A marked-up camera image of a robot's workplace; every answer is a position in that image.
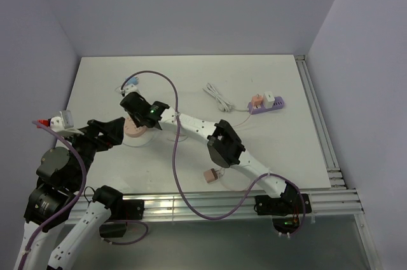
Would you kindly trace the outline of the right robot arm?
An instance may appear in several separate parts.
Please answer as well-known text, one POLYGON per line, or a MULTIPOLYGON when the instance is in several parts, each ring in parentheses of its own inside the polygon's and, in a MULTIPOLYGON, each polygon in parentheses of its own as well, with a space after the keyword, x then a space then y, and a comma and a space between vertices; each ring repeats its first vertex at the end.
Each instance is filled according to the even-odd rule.
POLYGON ((229 122, 222 119, 215 123, 194 118, 180 113, 177 107, 173 108, 159 101, 149 104, 135 91, 124 93, 120 105, 137 126, 175 133, 172 152, 175 179, 177 145, 180 134, 183 134, 206 145, 215 165, 233 169, 247 177, 251 181, 247 192, 258 186, 269 197, 275 198, 275 205, 281 212, 290 212, 297 203, 304 204, 298 187, 255 159, 229 122))

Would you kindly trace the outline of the dusty pink charger plug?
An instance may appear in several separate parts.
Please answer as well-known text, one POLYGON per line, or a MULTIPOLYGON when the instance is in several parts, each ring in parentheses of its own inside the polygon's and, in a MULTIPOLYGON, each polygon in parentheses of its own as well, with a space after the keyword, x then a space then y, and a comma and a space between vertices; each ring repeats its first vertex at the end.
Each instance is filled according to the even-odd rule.
POLYGON ((219 179, 219 173, 214 168, 207 170, 203 173, 206 183, 210 184, 219 179))

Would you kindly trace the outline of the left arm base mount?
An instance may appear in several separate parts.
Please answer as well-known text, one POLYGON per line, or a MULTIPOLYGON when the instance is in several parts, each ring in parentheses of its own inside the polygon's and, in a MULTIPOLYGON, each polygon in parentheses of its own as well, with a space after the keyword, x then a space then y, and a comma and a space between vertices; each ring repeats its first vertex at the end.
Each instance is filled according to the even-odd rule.
POLYGON ((140 224, 144 226, 141 237, 134 242, 138 242, 146 237, 149 228, 141 222, 144 214, 144 200, 125 199, 113 208, 107 223, 99 227, 99 236, 105 240, 122 238, 130 230, 130 224, 140 224))

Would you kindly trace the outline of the blue charger plug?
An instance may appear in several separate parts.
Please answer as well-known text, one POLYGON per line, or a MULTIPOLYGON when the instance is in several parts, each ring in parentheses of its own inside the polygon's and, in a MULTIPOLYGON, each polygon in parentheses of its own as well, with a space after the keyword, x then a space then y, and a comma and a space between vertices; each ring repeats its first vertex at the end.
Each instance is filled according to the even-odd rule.
POLYGON ((126 82, 125 86, 126 86, 126 85, 130 85, 130 84, 137 85, 138 83, 139 83, 139 78, 138 78, 137 76, 134 76, 134 77, 131 77, 131 78, 126 82))

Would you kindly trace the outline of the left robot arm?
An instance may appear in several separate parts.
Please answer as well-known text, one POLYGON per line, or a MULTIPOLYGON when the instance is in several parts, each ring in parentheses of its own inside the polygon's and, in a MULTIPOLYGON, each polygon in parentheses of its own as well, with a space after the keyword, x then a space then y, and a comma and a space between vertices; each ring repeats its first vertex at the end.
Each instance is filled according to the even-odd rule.
POLYGON ((15 269, 70 269, 81 245, 109 220, 125 215, 123 195, 109 186, 98 188, 83 218, 70 234, 55 242, 73 206, 85 191, 86 177, 98 152, 123 142, 124 118, 109 122, 89 120, 75 129, 64 116, 37 120, 34 124, 63 145, 46 151, 36 171, 37 186, 24 213, 24 237, 15 269))

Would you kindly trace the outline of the pink round power socket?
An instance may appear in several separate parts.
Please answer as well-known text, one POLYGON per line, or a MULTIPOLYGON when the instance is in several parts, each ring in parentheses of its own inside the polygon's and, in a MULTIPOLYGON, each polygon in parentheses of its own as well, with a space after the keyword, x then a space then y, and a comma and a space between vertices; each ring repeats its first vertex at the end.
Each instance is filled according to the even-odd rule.
POLYGON ((125 138, 129 139, 139 138, 147 131, 145 126, 137 126, 130 117, 125 119, 123 129, 125 138))

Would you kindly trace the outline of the white 80W charger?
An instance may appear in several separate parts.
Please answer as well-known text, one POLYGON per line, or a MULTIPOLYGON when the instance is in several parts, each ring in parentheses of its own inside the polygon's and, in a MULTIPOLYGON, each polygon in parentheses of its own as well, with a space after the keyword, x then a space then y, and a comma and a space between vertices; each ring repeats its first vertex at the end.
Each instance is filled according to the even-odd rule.
POLYGON ((265 91, 263 94, 263 106, 265 109, 270 109, 273 107, 275 102, 275 97, 271 91, 265 91))

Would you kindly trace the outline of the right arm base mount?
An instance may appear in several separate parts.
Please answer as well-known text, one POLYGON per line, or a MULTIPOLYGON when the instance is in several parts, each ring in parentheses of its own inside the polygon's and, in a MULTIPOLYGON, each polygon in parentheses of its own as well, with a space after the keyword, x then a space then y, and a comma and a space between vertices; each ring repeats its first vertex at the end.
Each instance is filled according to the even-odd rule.
POLYGON ((255 196, 254 211, 259 216, 272 216, 273 227, 278 233, 292 234, 301 226, 305 214, 312 213, 311 202, 307 194, 295 194, 289 200, 271 198, 267 195, 255 196))

